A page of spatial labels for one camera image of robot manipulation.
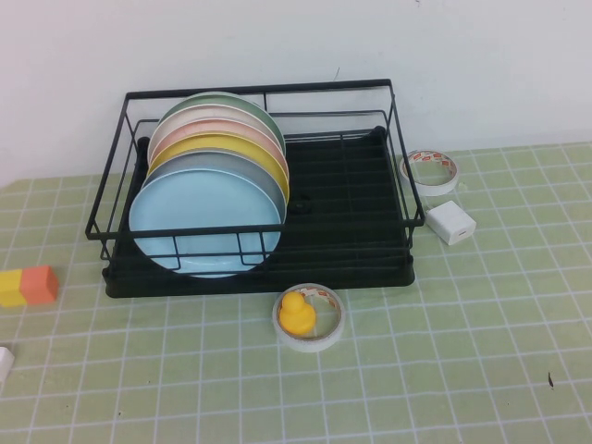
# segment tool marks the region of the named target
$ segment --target plate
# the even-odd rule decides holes
[[[235,162],[244,160],[237,156],[228,157]],[[187,169],[160,174],[140,190],[129,210],[129,228],[132,231],[281,223],[282,216],[273,200],[251,179],[242,177],[238,170],[230,171],[232,168],[228,167],[228,159],[223,159],[224,165],[221,165],[220,154],[194,155],[191,161],[180,161],[185,167],[186,162],[191,162]],[[266,251],[272,252],[276,248],[279,234],[263,233]],[[259,233],[177,236],[175,239],[179,254],[219,254],[179,259],[151,258],[177,273],[199,278],[222,278],[248,271],[265,260]],[[176,253],[172,237],[134,240],[149,256]],[[243,255],[243,260],[238,255],[231,255],[239,252],[253,254]],[[207,272],[213,274],[194,275]]]
[[[175,113],[195,105],[226,105],[246,111],[252,116],[257,117],[259,120],[265,123],[270,130],[273,131],[277,137],[277,140],[279,141],[279,146],[281,146],[284,154],[286,153],[286,141],[284,140],[284,136],[279,130],[279,126],[276,121],[271,116],[269,116],[269,114],[267,114],[264,109],[259,107],[259,105],[249,102],[239,95],[231,94],[230,92],[202,92],[192,95],[183,100],[181,103],[176,104],[170,108],[160,119],[159,123],[173,116]]]
[[[158,127],[154,130],[154,134],[150,138],[148,143],[148,162],[149,165],[153,159],[154,148],[160,143],[168,134],[176,130],[178,127],[186,125],[196,120],[202,120],[205,118],[227,118],[236,120],[238,122],[249,125],[257,130],[260,130],[274,141],[277,146],[282,148],[279,143],[279,139],[269,127],[259,120],[257,117],[243,111],[242,109],[225,106],[225,105],[197,105],[190,108],[185,108],[182,111],[178,111],[174,115],[161,119]]]
[[[175,142],[154,158],[148,169],[148,175],[152,174],[166,160],[172,159],[176,155],[183,154],[189,150],[204,148],[223,148],[249,157],[271,174],[279,185],[279,188],[283,191],[286,199],[288,200],[290,198],[288,175],[276,158],[256,143],[233,134],[205,133]]]
[[[182,170],[191,170],[204,164],[217,171],[235,174],[253,182],[271,198],[280,215],[281,222],[283,223],[286,220],[286,206],[288,203],[274,178],[248,157],[229,150],[205,148],[173,157],[155,169],[142,187],[148,186],[148,184],[163,176]]]
[[[168,134],[160,143],[158,143],[152,154],[153,158],[157,157],[163,150],[175,142],[186,139],[190,136],[199,135],[200,133],[217,132],[222,134],[241,136],[248,141],[255,142],[268,153],[274,156],[277,162],[281,165],[290,180],[290,173],[288,171],[288,163],[284,154],[281,152],[279,146],[265,136],[260,130],[251,127],[247,124],[236,120],[221,119],[221,118],[206,118],[195,120],[193,122],[182,125]]]

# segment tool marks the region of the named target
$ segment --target green plate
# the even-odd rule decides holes
[[[168,117],[171,117],[173,114],[176,114],[183,109],[190,108],[196,105],[232,106],[251,114],[253,117],[258,118],[265,125],[267,125],[267,127],[276,135],[277,141],[281,145],[281,150],[284,152],[284,154],[286,153],[286,141],[284,140],[284,136],[279,130],[276,121],[271,116],[269,116],[269,114],[267,114],[267,112],[264,109],[260,108],[259,105],[256,105],[253,102],[249,102],[248,100],[243,99],[239,95],[232,94],[230,92],[202,92],[199,94],[192,95],[180,104],[177,104],[170,108],[166,112],[166,114],[162,116],[158,124],[160,125],[163,122],[163,120],[165,120]]]

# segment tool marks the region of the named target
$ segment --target blue plate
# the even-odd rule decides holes
[[[226,156],[230,162],[249,162],[237,156]],[[193,156],[191,167],[152,179],[138,193],[129,210],[129,228],[132,231],[234,227],[248,225],[275,225],[283,222],[284,215],[277,205],[255,181],[243,175],[240,169],[225,169],[219,157]],[[151,258],[157,264],[177,273],[199,278],[223,278],[240,271],[248,271],[261,264],[262,245],[259,233],[177,236],[180,254],[209,254]],[[279,232],[264,233],[265,250],[272,252],[279,242]],[[171,237],[135,239],[148,256],[175,254]],[[232,253],[255,253],[231,255]],[[210,275],[193,273],[212,272]]]

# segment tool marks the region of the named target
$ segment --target rubber duck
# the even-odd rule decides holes
[[[304,295],[298,291],[290,291],[284,295],[279,309],[279,323],[292,335],[305,335],[315,328],[316,312],[310,303],[306,303]]]

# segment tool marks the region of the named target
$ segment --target tape roll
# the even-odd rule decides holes
[[[461,175],[459,167],[450,157],[443,153],[439,153],[438,151],[413,151],[407,155],[407,160],[410,164],[416,162],[437,162],[445,167],[450,174],[450,180],[440,185],[426,185],[415,180],[415,188],[420,196],[441,196],[454,190],[456,184],[459,182],[459,176]],[[399,163],[399,171],[401,172],[403,181],[411,186],[404,158]]]
[[[299,291],[304,294],[304,296],[315,296],[325,299],[333,308],[335,308],[335,310],[337,310],[338,320],[333,329],[323,336],[316,338],[302,338],[294,336],[282,328],[279,323],[280,304],[284,295],[290,291]],[[345,328],[345,309],[343,307],[343,302],[335,291],[318,284],[300,284],[287,289],[279,295],[274,304],[272,320],[279,339],[291,349],[304,353],[321,352],[335,344],[339,338],[341,338],[341,335],[343,335],[343,328]]]

